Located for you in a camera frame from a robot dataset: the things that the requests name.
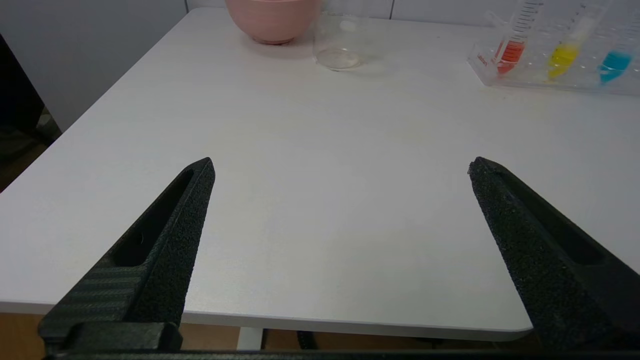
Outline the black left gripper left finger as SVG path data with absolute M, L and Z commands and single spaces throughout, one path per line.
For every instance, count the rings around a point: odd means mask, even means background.
M 168 353 L 216 173 L 211 158 L 186 166 L 39 322 L 46 353 Z

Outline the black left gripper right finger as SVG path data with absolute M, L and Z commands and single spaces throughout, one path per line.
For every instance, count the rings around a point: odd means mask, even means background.
M 498 162 L 477 157 L 468 175 L 542 345 L 637 352 L 639 274 Z

